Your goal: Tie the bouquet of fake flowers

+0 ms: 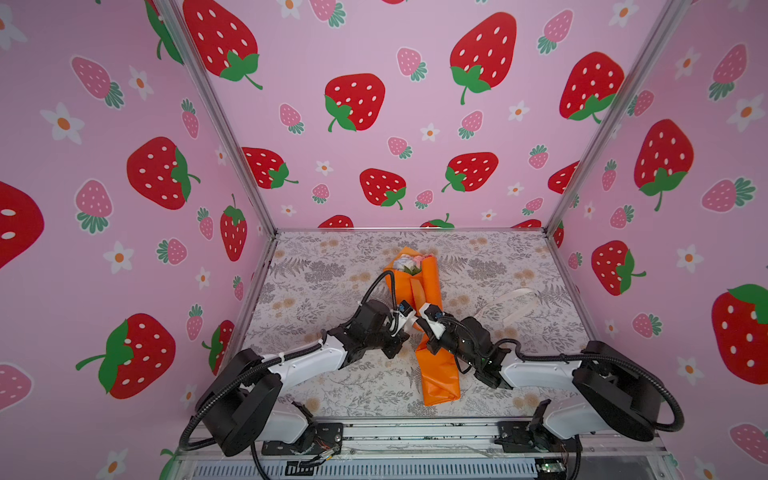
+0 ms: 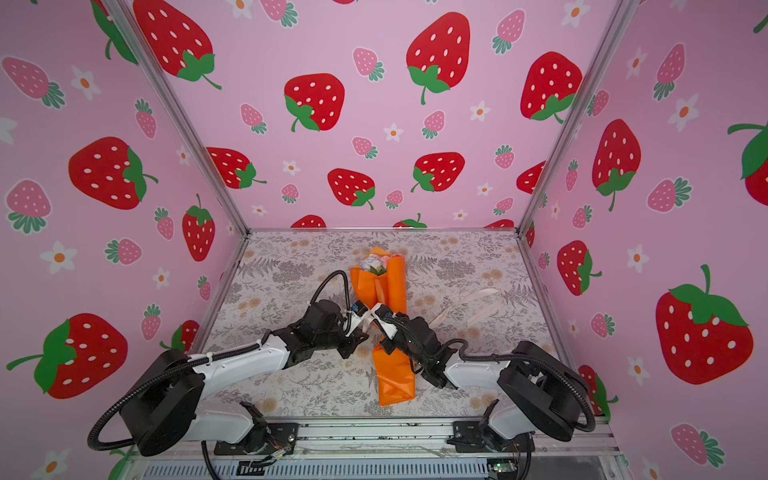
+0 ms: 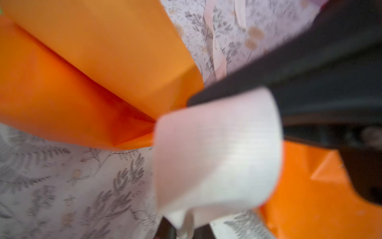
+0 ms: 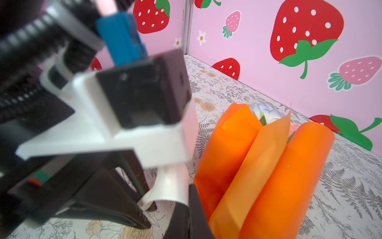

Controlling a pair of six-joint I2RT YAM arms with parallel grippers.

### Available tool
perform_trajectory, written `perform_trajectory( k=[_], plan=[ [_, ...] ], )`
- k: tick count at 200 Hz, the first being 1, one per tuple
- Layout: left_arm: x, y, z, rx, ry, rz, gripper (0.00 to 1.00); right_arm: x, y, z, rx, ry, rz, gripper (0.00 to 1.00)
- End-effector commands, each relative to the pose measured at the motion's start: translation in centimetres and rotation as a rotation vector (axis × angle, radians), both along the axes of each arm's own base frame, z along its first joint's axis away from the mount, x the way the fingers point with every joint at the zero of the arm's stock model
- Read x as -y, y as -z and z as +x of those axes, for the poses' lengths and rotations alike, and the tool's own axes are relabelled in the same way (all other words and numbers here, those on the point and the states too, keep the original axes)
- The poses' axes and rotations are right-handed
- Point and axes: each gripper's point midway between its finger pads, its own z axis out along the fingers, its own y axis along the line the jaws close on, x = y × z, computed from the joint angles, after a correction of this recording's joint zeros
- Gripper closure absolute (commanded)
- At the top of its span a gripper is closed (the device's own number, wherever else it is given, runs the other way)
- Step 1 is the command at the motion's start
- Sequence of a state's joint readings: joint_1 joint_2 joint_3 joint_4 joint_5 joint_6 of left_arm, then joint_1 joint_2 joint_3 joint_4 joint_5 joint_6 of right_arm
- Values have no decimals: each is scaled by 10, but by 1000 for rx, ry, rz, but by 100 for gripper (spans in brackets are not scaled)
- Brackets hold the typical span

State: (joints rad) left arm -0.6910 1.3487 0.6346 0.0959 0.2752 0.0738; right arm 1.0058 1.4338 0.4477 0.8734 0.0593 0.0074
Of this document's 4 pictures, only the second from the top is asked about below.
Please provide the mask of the orange wrapping paper sheet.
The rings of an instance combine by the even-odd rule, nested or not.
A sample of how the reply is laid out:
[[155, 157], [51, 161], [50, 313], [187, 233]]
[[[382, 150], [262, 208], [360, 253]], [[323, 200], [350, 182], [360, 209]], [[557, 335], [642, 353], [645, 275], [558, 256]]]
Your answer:
[[381, 332], [372, 358], [378, 379], [379, 404], [383, 407], [415, 398], [415, 374], [403, 349], [407, 339], [400, 324], [406, 320], [406, 261], [375, 247], [350, 269], [358, 301], [372, 313], [366, 323]]

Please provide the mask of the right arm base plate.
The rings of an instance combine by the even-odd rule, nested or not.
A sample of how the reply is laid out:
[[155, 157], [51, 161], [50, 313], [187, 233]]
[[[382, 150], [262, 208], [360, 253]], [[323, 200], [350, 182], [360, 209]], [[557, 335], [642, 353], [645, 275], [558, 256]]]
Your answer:
[[535, 443], [531, 433], [505, 439], [480, 421], [456, 421], [446, 443], [459, 453], [532, 453]]

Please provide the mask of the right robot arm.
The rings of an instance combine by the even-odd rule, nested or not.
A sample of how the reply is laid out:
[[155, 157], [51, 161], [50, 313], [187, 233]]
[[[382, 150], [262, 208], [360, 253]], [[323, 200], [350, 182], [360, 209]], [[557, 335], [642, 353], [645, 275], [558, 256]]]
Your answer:
[[383, 332], [385, 351], [405, 354], [434, 387], [485, 388], [500, 394], [478, 422], [479, 439], [453, 438], [456, 445], [503, 452], [515, 446], [516, 438], [536, 432], [569, 442], [576, 431], [596, 428], [588, 384], [530, 341], [519, 342], [510, 353], [477, 355], [467, 352], [467, 340], [441, 342], [425, 319], [384, 305], [375, 308], [373, 323]]

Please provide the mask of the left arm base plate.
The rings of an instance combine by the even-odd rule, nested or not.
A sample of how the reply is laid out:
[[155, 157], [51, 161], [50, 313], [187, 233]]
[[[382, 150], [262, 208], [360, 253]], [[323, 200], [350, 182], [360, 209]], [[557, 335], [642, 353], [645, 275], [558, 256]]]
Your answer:
[[299, 423], [268, 423], [255, 426], [243, 440], [236, 444], [217, 442], [214, 454], [250, 455], [256, 457], [291, 455], [296, 446]]

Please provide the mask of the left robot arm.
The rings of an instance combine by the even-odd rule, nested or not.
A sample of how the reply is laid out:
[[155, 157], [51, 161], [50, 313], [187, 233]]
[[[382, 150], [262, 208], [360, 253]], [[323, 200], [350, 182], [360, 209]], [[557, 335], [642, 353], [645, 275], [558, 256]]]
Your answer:
[[246, 454], [278, 448], [273, 427], [254, 404], [216, 412], [202, 409], [201, 401], [248, 378], [297, 366], [317, 351], [335, 350], [347, 359], [367, 340], [370, 320], [362, 302], [342, 309], [317, 300], [298, 321], [254, 343], [218, 353], [166, 352], [96, 421], [87, 445], [94, 451], [134, 446], [145, 457], [179, 442], [213, 441]]

